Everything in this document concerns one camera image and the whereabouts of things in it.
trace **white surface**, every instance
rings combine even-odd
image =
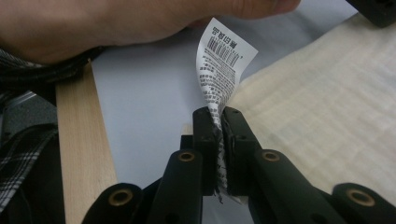
[[[292,13],[258,21],[220,21],[259,54],[246,78],[304,47],[356,12],[343,0],[304,0]],[[162,176],[183,124],[205,106],[195,73],[204,28],[152,44],[110,49],[93,63],[118,180],[142,188]],[[246,206],[204,200],[203,223],[251,223]]]

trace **black clamp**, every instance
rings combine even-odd
[[[262,149],[242,113],[222,115],[228,193],[248,196],[255,223],[396,223],[396,208],[357,184],[337,185],[332,195],[313,187],[282,153]],[[118,184],[106,189],[83,224],[199,224],[202,197],[217,185],[219,137],[207,107],[193,113],[193,135],[181,137],[162,179],[145,189]]]
[[[396,0],[347,0],[361,15],[378,27],[396,22]]]

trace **brass insert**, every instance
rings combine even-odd
[[[178,159],[181,161],[193,161],[195,159],[195,155],[192,152],[182,152],[178,154]]]
[[[279,161],[280,157],[275,152],[263,152],[262,157],[268,161]]]
[[[368,193],[361,191],[359,189],[348,189],[346,191],[347,197],[354,203],[371,207],[375,205],[375,200]]]
[[[132,200],[134,195],[130,189],[118,189],[108,197],[108,203],[113,206],[123,206]]]

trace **clothing label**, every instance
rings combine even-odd
[[[228,100],[235,93],[243,71],[257,52],[216,19],[212,19],[207,25],[197,51],[196,69],[199,83],[220,135],[218,178],[220,186],[226,189],[227,170],[220,116]]]

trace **beige fabric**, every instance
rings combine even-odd
[[[396,24],[356,15],[244,80],[229,106],[315,187],[354,182],[396,204]]]

